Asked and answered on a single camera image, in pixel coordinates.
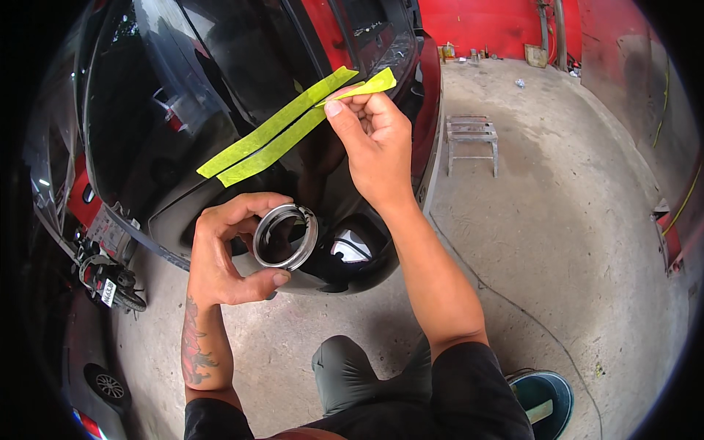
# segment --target license plate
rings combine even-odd
[[[100,299],[105,304],[107,304],[108,307],[111,307],[111,308],[113,307],[113,299],[115,298],[115,290],[117,288],[118,288],[117,284],[110,281],[109,279],[105,280],[105,288],[103,289],[103,296]]]

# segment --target yellow masking tape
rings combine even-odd
[[[391,89],[395,86],[396,79],[394,78],[394,74],[391,72],[391,69],[386,68],[372,77],[372,79],[366,84],[363,84],[361,87],[345,93],[343,96],[339,96],[338,98],[353,96],[356,94],[383,92],[384,90]],[[247,177],[254,176],[256,173],[269,168],[274,162],[278,161],[288,150],[299,143],[313,128],[325,119],[325,111],[320,107],[322,104],[325,104],[325,102],[323,101],[319,105],[310,109],[283,133],[278,136],[274,134],[274,136],[276,136],[274,140],[269,142],[269,144],[261,149],[261,151],[218,174],[218,179],[220,179],[222,184],[227,188],[230,185],[236,184],[237,182],[245,180]]]
[[[301,116],[301,119],[297,120],[288,130],[271,141],[262,151],[218,174],[218,179],[227,188],[232,184],[245,180],[247,177],[266,170],[324,119],[325,111],[322,108],[311,109]]]
[[[354,90],[350,90],[340,96],[336,96],[333,99],[347,98],[348,96],[364,95],[369,93],[383,92],[384,90],[393,89],[396,86],[396,78],[394,78],[394,73],[390,68],[385,68],[381,72],[374,75],[366,84],[357,87]],[[321,107],[325,105],[326,101],[320,102],[316,107]]]
[[[274,139],[277,134],[291,124],[291,122],[295,121],[303,112],[340,88],[345,82],[348,82],[357,75],[357,73],[356,70],[349,70],[345,66],[335,70],[332,75],[328,75],[326,78],[316,82],[308,90],[285,105],[284,108],[277,111],[276,114],[267,119],[252,133],[222,150],[196,171],[198,174],[210,179],[212,176],[227,169],[233,163],[241,161],[243,158],[266,145],[271,139]]]

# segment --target arm tattoo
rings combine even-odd
[[[196,370],[198,367],[217,367],[218,364],[210,359],[212,353],[201,353],[201,346],[198,338],[205,337],[206,334],[196,329],[196,316],[198,316],[198,306],[193,302],[192,296],[186,297],[186,316],[183,321],[183,333],[181,333],[181,369],[183,380],[186,384],[200,384],[203,379],[210,377],[210,373],[201,374]]]

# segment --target gray pants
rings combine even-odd
[[[425,335],[403,372],[389,380],[379,380],[362,347],[342,335],[320,344],[311,365],[324,417],[379,400],[430,402],[430,345]]]

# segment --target metal stool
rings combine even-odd
[[[492,159],[494,177],[498,177],[498,136],[494,124],[484,115],[447,116],[447,141],[449,160],[447,175],[452,176],[452,161],[455,159]],[[492,156],[454,156],[455,142],[483,141],[491,144]]]

